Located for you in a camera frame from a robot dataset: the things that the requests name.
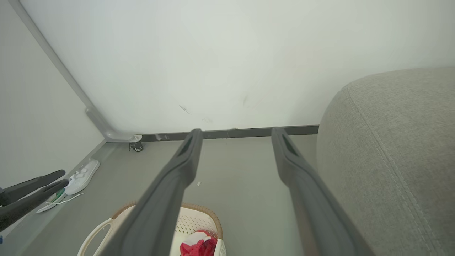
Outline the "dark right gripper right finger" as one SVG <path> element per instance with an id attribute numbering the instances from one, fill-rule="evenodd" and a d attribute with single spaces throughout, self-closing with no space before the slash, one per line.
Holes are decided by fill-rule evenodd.
<path id="1" fill-rule="evenodd" d="M 304 255 L 374 255 L 284 128 L 273 128 L 271 139 L 279 178 L 290 191 Z"/>

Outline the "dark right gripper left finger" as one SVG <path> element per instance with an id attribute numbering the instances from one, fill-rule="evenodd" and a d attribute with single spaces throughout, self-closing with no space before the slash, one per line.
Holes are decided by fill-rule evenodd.
<path id="1" fill-rule="evenodd" d="M 102 256 L 168 256 L 185 189 L 196 176 L 203 132 L 190 131 L 101 251 Z"/>

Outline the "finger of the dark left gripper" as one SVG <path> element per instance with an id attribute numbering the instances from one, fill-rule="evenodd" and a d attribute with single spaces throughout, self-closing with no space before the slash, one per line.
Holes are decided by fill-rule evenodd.
<path id="1" fill-rule="evenodd" d="M 22 182 L 20 184 L 10 186 L 8 188 L 1 188 L 0 204 L 1 206 L 7 206 L 11 203 L 14 203 L 24 196 L 32 193 L 33 191 L 36 191 L 41 187 L 45 187 L 57 179 L 63 177 L 65 173 L 65 170 L 58 170 L 53 173 Z"/>
<path id="2" fill-rule="evenodd" d="M 67 186 L 68 183 L 69 181 L 67 179 L 63 179 L 39 189 L 31 196 L 27 196 L 26 198 L 20 199 L 10 205 L 1 207 L 0 231 L 4 231 L 34 208 L 44 203 L 54 193 Z"/>

